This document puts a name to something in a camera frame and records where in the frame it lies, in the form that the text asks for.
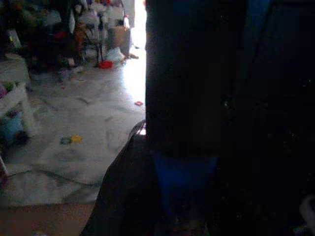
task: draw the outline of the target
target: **tiled floor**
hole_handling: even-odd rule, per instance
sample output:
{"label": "tiled floor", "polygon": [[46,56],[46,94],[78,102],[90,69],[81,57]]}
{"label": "tiled floor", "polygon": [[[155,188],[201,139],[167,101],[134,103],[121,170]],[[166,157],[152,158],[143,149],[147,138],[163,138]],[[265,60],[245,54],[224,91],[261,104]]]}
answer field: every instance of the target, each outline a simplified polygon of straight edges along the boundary
{"label": "tiled floor", "polygon": [[[86,66],[63,85],[36,81],[29,99],[39,127],[26,145],[5,157],[12,175],[1,205],[87,203],[96,199],[102,177],[133,126],[145,118],[145,52],[138,60],[101,70]],[[83,136],[61,145],[66,135]]]}

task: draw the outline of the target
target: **blue container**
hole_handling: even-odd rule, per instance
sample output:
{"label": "blue container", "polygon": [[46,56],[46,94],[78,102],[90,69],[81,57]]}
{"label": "blue container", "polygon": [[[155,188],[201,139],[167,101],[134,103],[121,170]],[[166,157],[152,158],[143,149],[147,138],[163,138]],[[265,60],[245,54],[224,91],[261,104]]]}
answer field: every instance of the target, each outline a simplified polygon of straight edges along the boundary
{"label": "blue container", "polygon": [[185,161],[157,154],[153,159],[162,195],[162,208],[167,216],[174,219],[189,214],[191,218],[198,218],[199,210],[205,204],[205,189],[218,159]]}
{"label": "blue container", "polygon": [[16,134],[23,131],[22,113],[19,112],[13,118],[2,119],[3,124],[0,125],[0,140],[4,145],[11,145],[16,142]]}

